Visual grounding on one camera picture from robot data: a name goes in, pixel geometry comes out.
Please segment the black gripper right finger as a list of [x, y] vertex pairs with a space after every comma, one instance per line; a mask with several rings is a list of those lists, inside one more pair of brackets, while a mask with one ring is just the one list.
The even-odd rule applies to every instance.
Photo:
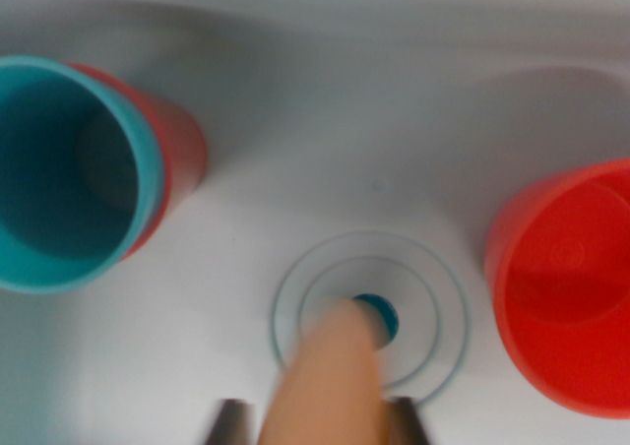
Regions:
[[388, 402], [387, 411], [389, 419], [389, 444], [431, 444], [411, 398], [393, 398]]

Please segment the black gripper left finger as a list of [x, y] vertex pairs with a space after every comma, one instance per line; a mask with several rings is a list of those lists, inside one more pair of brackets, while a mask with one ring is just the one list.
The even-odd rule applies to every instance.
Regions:
[[242, 399], [222, 399], [204, 445], [252, 445], [254, 406]]

